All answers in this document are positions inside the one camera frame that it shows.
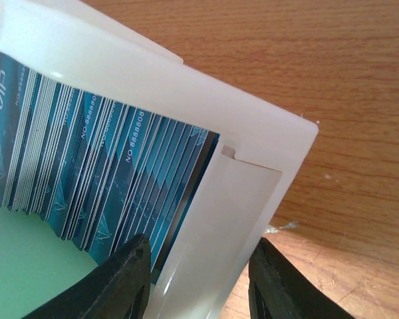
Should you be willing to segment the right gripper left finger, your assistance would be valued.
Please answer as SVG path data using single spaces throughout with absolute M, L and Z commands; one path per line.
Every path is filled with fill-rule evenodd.
M 150 296 L 151 250 L 138 234 L 103 264 L 27 318 L 142 318 Z

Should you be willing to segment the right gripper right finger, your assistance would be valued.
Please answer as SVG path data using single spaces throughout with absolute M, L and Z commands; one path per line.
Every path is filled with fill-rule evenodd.
M 264 237 L 248 268 L 251 318 L 352 318 Z

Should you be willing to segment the white bin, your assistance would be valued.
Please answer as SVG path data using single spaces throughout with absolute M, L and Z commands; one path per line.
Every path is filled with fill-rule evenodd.
M 0 318 L 85 276 L 217 318 L 317 133 L 82 1 L 0 1 Z

